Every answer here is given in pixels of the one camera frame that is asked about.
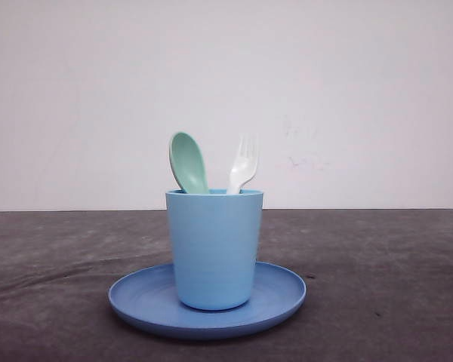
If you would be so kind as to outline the white plastic fork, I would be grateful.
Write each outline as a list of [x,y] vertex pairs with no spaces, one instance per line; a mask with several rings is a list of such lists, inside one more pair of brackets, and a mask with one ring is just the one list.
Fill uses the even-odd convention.
[[256,136],[242,136],[238,152],[230,171],[228,195],[239,194],[241,188],[251,181],[257,172],[259,146]]

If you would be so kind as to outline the mint green spoon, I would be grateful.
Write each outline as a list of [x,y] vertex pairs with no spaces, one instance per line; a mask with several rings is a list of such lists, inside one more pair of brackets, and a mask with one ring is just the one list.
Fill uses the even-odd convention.
[[202,152],[188,133],[177,132],[172,136],[169,161],[174,178],[184,192],[196,195],[209,193]]

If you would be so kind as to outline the light blue plastic cup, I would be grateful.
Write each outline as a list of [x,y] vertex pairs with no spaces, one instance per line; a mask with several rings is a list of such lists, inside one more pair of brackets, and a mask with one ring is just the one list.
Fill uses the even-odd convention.
[[263,192],[223,189],[196,195],[165,194],[168,230],[179,300],[189,307],[218,311],[247,302],[263,209]]

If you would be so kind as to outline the blue plastic plate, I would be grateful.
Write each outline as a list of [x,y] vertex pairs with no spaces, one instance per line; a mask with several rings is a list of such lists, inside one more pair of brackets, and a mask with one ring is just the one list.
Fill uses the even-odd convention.
[[175,339],[214,340],[247,336],[290,318],[304,303],[307,286],[287,268],[257,262],[234,284],[216,275],[203,285],[176,279],[171,264],[130,273],[109,289],[109,303],[127,324]]

